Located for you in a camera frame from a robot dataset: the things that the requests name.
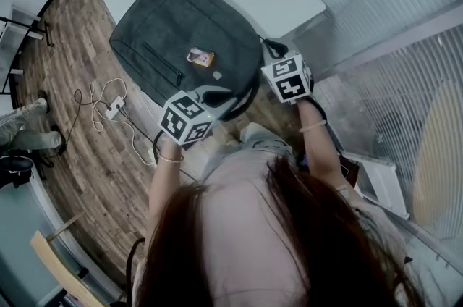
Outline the small colourful card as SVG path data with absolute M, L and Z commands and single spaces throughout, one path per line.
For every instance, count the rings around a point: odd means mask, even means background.
M 213 63 L 215 53 L 198 47 L 192 47 L 187 55 L 187 61 L 202 67 L 210 67 Z

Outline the dark grey backpack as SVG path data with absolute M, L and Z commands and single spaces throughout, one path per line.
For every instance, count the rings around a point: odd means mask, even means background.
M 238 98 L 223 117 L 244 113 L 260 86 L 263 52 L 252 25 L 224 0 L 136 0 L 110 37 L 110 46 L 133 81 L 163 106 L 177 91 L 202 85 L 228 88 Z M 210 67 L 187 61 L 192 47 L 215 53 Z

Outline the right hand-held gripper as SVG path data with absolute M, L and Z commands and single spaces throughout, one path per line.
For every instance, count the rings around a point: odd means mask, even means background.
M 262 52 L 263 60 L 272 62 L 261 68 L 263 77 L 281 103 L 293 103 L 311 95 L 313 77 L 301 54 L 290 51 L 285 43 L 273 40 L 269 45 L 262 41 Z

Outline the light wooden chair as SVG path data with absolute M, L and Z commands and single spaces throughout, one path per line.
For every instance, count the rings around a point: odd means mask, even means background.
M 82 212 L 76 214 L 48 237 L 45 237 L 40 230 L 36 230 L 30 240 L 30 246 L 62 288 L 73 297 L 76 297 L 84 307 L 106 307 L 82 282 L 81 277 L 69 270 L 51 246 L 51 242 L 82 215 Z

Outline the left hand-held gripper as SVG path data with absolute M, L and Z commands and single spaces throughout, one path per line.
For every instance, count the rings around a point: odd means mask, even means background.
M 227 115 L 238 103 L 238 98 L 230 98 L 219 104 L 205 104 L 204 98 L 231 96 L 231 90 L 216 85 L 177 91 L 163 106 L 160 128 L 180 146 L 202 140 L 218 124 L 217 117 Z

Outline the white side table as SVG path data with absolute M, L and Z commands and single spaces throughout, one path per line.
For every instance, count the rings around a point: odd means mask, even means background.
M 344 158 L 358 163 L 365 170 L 372 189 L 364 190 L 357 183 L 355 190 L 362 198 L 404 220 L 409 219 L 394 163 L 347 151 L 341 151 L 341 154 Z

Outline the rolling whiteboard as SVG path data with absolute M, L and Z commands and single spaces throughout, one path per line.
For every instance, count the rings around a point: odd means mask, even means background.
M 47 46 L 54 47 L 50 29 L 41 17 L 9 0 L 0 0 L 0 93 L 5 92 L 14 58 L 25 39 L 46 40 Z

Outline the person's left forearm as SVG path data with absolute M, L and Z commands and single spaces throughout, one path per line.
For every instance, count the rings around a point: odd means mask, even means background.
M 181 161 L 181 147 L 171 138 L 166 138 L 149 191 L 147 230 L 155 228 L 164 206 L 180 185 Z

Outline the brown leather bag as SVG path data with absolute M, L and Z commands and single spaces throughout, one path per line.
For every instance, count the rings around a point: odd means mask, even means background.
M 344 157 L 340 157 L 341 171 L 347 182 L 355 188 L 359 175 L 360 166 L 357 162 L 350 161 Z

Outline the person's grey trousers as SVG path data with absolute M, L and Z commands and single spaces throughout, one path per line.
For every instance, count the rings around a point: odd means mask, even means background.
M 239 132 L 238 141 L 229 141 L 213 152 L 203 170 L 200 182 L 206 182 L 226 159 L 244 152 L 272 153 L 285 156 L 291 162 L 295 162 L 293 149 L 283 138 L 264 126 L 251 122 Z

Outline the person's right forearm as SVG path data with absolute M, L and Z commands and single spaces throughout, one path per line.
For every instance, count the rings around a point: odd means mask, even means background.
M 311 175 L 328 183 L 346 199 L 353 201 L 357 193 L 342 174 L 337 150 L 328 133 L 326 121 L 309 101 L 298 101 L 297 109 Z

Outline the person's pale pink shirt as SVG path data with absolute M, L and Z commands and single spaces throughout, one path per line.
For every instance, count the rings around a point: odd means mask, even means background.
M 422 305 L 384 212 L 285 156 L 226 159 L 179 186 L 150 231 L 134 307 Z

